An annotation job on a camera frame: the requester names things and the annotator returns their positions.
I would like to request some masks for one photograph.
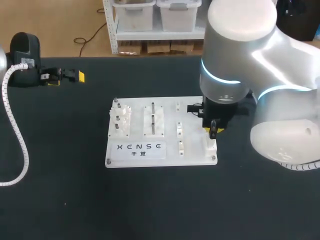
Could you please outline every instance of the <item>black tablecloth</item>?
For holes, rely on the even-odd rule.
[[[295,172],[250,144],[250,116],[218,136],[216,166],[107,169],[112,99],[199,96],[199,57],[48,58],[85,84],[10,88],[29,151],[0,188],[1,240],[318,240],[320,171]],[[0,107],[0,181],[23,157]]]

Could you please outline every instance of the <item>wooden floor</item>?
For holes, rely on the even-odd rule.
[[[82,47],[74,38],[89,39],[106,22],[97,9],[102,0],[3,0],[0,7],[0,44],[6,52],[14,34],[36,35],[42,57],[77,57]],[[108,30],[105,26],[88,43],[83,57],[112,56]]]

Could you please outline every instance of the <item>black cable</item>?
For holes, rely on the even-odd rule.
[[[103,8],[99,8],[97,11],[96,11],[98,14],[104,14],[105,13],[105,10]],[[79,53],[79,57],[81,57],[81,54],[82,54],[82,50],[84,49],[85,45],[87,43],[89,43],[92,39],[94,39],[94,37],[97,35],[97,33],[105,26],[107,25],[107,23],[105,22],[101,27],[99,27],[99,29],[93,34],[93,36],[87,41],[85,38],[83,37],[76,37],[75,39],[73,39],[73,42],[75,44],[83,44],[83,46],[81,47],[80,49],[80,53]]]
[[[192,106],[195,106],[195,105],[202,105],[201,103],[195,103],[193,104]]]

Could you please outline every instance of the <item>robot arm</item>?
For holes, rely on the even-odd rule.
[[[213,0],[200,88],[226,107],[252,90],[254,149],[287,168],[315,169],[309,163],[320,160],[320,49],[285,35],[276,21],[271,0]]]

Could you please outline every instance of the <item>white plastic bin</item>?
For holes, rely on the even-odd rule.
[[[192,32],[202,0],[157,0],[165,32]]]
[[[121,29],[125,32],[151,31],[153,28],[153,13],[156,0],[146,3],[119,4],[113,2],[119,18]]]

